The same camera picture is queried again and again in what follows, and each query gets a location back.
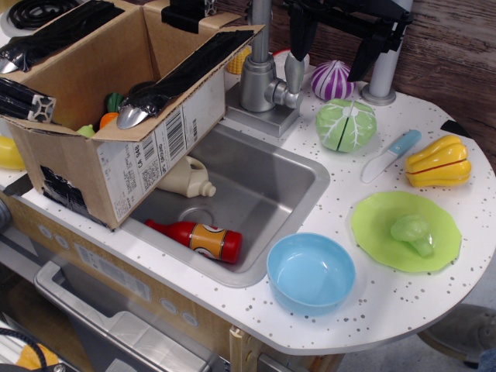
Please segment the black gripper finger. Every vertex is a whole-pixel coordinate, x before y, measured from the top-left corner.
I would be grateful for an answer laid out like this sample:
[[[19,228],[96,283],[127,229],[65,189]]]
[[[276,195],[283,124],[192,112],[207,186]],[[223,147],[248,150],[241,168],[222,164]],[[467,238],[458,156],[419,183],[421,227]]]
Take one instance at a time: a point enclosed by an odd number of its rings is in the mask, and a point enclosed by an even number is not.
[[[307,13],[292,13],[290,20],[291,53],[303,61],[315,38],[315,20]]]
[[[382,53],[382,42],[376,39],[364,39],[358,47],[355,59],[348,75],[348,82],[361,81]]]

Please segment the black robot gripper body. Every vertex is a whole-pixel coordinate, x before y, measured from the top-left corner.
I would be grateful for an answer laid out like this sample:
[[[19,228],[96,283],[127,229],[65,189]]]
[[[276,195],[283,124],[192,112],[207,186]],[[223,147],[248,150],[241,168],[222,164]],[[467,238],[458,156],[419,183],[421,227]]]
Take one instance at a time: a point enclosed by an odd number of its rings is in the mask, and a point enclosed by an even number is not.
[[[307,13],[324,24],[361,39],[382,42],[382,53],[396,51],[413,15],[393,1],[286,1],[288,15]]]

